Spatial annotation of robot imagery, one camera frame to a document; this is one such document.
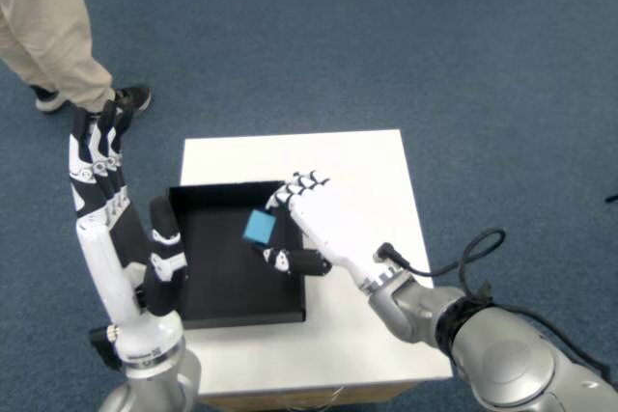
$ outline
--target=robot finger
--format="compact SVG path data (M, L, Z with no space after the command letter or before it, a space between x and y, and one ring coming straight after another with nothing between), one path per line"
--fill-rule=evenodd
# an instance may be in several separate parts
M106 199L93 173L93 159L87 142L89 124L88 112L77 108L69 142L70 182L77 217L88 216L88 224L105 224Z

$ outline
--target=blue cube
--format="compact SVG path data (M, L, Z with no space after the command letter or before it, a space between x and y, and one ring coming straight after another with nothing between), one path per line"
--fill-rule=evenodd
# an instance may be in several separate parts
M249 216L242 239L268 245L275 221L274 216L254 209Z

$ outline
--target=black shoe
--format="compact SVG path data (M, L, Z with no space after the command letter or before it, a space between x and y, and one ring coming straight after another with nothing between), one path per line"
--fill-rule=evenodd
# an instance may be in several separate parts
M58 111L62 105L67 102L67 100L61 96L58 91L50 92L39 86L30 86L30 88L35 91L35 94L37 95L37 100L35 101L37 109L43 113L53 113Z
M118 111L132 110L133 116L137 116L148 108L151 104L153 92L146 86L126 87L124 89L116 89L116 108Z

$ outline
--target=beige pants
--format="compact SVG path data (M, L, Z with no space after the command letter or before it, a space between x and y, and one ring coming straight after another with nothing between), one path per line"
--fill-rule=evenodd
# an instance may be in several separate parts
M84 0L0 0L0 58L25 83L89 111L113 98L112 76L92 56Z

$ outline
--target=robotic hand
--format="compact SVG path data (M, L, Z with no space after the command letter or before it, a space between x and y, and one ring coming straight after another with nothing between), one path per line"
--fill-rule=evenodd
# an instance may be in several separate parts
M394 267L373 260L380 242L331 179L316 171L295 175L270 197L267 210L278 206L290 211L330 264L348 269L363 292L369 294L393 277Z
M446 354L486 410L618 410L618 393L607 381L572 362L522 318L458 288L419 285L396 253L379 251L385 247L343 198L334 182L312 172L294 176L267 208L290 211L320 253L350 272L393 335Z
M122 168L131 114L115 118L111 101L94 125L77 109L69 143L77 236L112 322L92 331L91 343L128 379L99 411L186 412L197 396L200 364L185 348L174 311L186 278L181 235L171 206L158 197L151 202L153 241L145 237Z

